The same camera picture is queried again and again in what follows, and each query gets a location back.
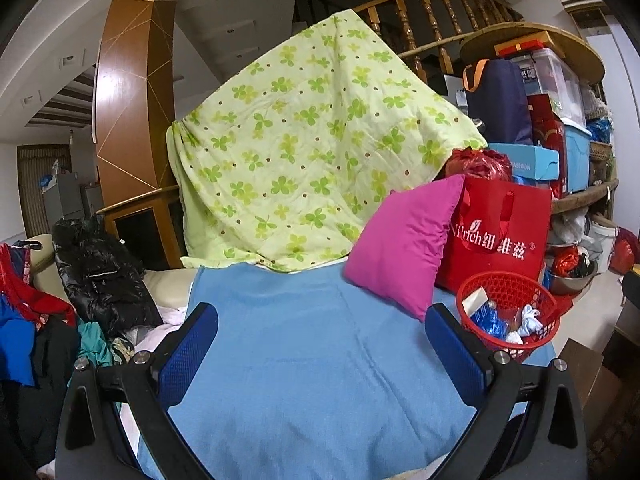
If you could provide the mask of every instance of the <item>pink pillow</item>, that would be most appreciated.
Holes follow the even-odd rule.
[[[386,197],[351,250],[344,276],[424,321],[464,181],[457,174]]]

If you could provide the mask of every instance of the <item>red tote bag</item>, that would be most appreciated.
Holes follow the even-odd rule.
[[[469,276],[488,270],[537,280],[550,216],[549,189],[467,176],[436,284],[457,292]]]

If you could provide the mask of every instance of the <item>gray appliance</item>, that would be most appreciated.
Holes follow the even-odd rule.
[[[94,215],[96,211],[104,207],[100,184],[81,186],[80,195],[82,196],[82,205],[84,206],[84,216],[86,218]]]
[[[42,199],[49,229],[61,218],[84,218],[77,173],[54,175]]]

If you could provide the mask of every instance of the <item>red clothing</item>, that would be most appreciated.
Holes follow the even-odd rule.
[[[0,245],[0,288],[24,319],[39,322],[40,314],[64,314],[66,323],[76,326],[76,311],[69,303],[36,290],[16,276],[7,244]]]

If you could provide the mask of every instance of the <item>red plastic basket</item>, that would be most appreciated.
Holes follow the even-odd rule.
[[[478,327],[466,314],[462,306],[462,300],[469,296],[473,291],[484,287],[490,300],[494,300],[497,304],[498,316],[501,319],[510,319],[518,309],[526,304],[530,304],[533,308],[540,311],[541,317],[547,317],[545,314],[551,314],[557,311],[556,300],[546,288],[538,282],[516,274],[515,272],[482,272],[468,278],[456,294],[456,305],[460,313],[462,326],[476,334],[480,340],[491,350],[504,350],[509,355],[521,363],[531,355],[536,349],[545,345],[553,339],[560,327],[560,319],[552,317],[551,320],[540,329],[538,333],[534,333],[527,337],[524,344],[507,343],[501,339],[488,335],[484,330]]]

